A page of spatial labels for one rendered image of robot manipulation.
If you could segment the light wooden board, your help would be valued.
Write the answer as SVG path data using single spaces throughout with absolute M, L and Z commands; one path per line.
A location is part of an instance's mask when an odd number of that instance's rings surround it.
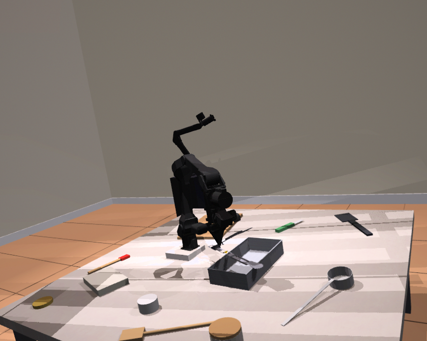
M 243 216 L 243 214 L 241 214 L 241 213 L 239 213 L 239 215 L 240 215 L 240 218 Z M 207 218 L 207 215 L 204 215 L 203 217 L 201 217 L 199 220 L 198 220 L 198 222 L 201 222 L 201 223 L 208 223 L 207 221 L 206 221 L 206 218 Z M 233 225 L 230 225 L 229 227 L 227 227 L 226 229 L 225 229 L 225 231 L 224 231 L 224 234 L 223 234 L 223 237 L 227 234 L 227 232 L 236 224 L 237 222 L 233 222 Z M 207 231 L 207 233 L 205 233 L 205 234 L 202 234 L 202 235 L 197 235 L 196 234 L 196 238 L 198 239 L 198 240 L 214 240 L 214 238 L 212 237 L 212 235 L 209 233 L 209 231 Z M 177 240 L 181 240 L 182 238 L 180 238 L 179 236 L 177 237 Z

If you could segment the yellow flat disc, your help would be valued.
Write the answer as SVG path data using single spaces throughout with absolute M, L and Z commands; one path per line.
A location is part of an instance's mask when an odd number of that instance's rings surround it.
M 42 309 L 45 308 L 47 306 L 49 306 L 50 304 L 52 304 L 53 302 L 53 298 L 52 296 L 46 296 L 46 297 L 42 297 L 40 299 L 37 299 L 33 302 L 33 309 Z

